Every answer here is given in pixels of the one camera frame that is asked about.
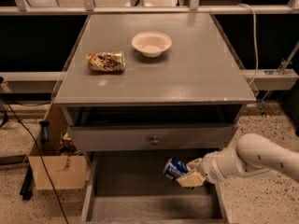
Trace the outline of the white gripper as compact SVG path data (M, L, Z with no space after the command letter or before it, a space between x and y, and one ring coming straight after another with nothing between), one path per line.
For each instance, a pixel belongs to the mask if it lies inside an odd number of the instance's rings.
M223 182L226 177L222 174L218 161L223 157L221 151L214 151L206 154L202 159L198 158L187 163L187 167L197 169L189 171L177 179L183 188L199 187L208 182L216 184Z

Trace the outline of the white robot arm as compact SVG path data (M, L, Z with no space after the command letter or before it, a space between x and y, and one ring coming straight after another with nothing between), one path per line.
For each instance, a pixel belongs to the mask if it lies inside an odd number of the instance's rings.
M231 177L271 176L282 173L299 181L299 154L255 134L242 135L234 147L206 154L187 164L189 171L178 178L184 188L204 182L216 184Z

